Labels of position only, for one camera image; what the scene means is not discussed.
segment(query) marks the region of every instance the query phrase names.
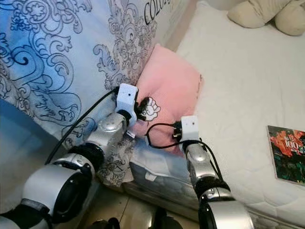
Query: book cover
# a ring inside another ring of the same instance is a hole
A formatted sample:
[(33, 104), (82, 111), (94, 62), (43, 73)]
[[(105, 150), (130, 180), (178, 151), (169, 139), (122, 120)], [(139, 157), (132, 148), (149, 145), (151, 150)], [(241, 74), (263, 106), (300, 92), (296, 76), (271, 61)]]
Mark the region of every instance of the book cover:
[(305, 132), (268, 126), (276, 177), (305, 185)]

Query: black cable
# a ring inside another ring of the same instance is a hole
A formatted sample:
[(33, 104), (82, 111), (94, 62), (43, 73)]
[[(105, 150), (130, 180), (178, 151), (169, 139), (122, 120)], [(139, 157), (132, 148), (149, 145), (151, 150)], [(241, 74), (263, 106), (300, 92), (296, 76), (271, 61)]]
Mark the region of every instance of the black cable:
[(67, 136), (72, 132), (72, 130), (77, 126), (78, 123), (80, 123), (84, 117), (86, 117), (101, 101), (103, 101), (107, 96), (109, 96), (112, 93), (118, 93), (119, 87), (114, 88), (112, 91), (109, 91), (107, 94), (105, 94), (102, 98), (100, 98), (98, 101), (96, 101), (95, 104), (93, 104), (76, 122), (69, 128), (69, 130), (64, 134), (64, 136), (60, 139), (60, 141), (56, 144), (56, 146), (53, 148), (52, 152), (49, 154), (48, 159), (44, 163), (45, 165), (49, 164), (56, 154), (57, 150), (63, 143), (63, 141), (67, 138)]
[(168, 123), (156, 123), (154, 125), (152, 125), (148, 130), (147, 130), (147, 133), (146, 133), (146, 136), (147, 136), (147, 140), (148, 140), (148, 144), (150, 147), (152, 148), (156, 148), (156, 149), (166, 149), (166, 148), (170, 148), (170, 147), (173, 147), (173, 146), (177, 146), (177, 145), (180, 145), (180, 144), (183, 144), (183, 143), (199, 143), (201, 144), (202, 146), (206, 147), (207, 150), (210, 152), (212, 158), (213, 158), (213, 161), (214, 161), (214, 164), (215, 164), (215, 167), (214, 165), (212, 164), (212, 167), (215, 171), (215, 173), (217, 174), (217, 176), (219, 177), (219, 179), (221, 181), (224, 181), (223, 179), (223, 175), (221, 174), (221, 171), (220, 171), (220, 168), (218, 166), (218, 163), (217, 163), (217, 160), (216, 160), (216, 157), (213, 153), (213, 151), (211, 150), (211, 148), (206, 144), (204, 143), (203, 141), (199, 141), (199, 140), (184, 140), (184, 141), (181, 141), (181, 142), (177, 142), (177, 143), (174, 143), (174, 144), (171, 144), (171, 145), (168, 145), (168, 146), (153, 146), (151, 144), (151, 140), (150, 140), (150, 137), (149, 137), (149, 132), (151, 131), (151, 129), (157, 125), (166, 125), (166, 126), (172, 126), (174, 127), (174, 124), (168, 124)]

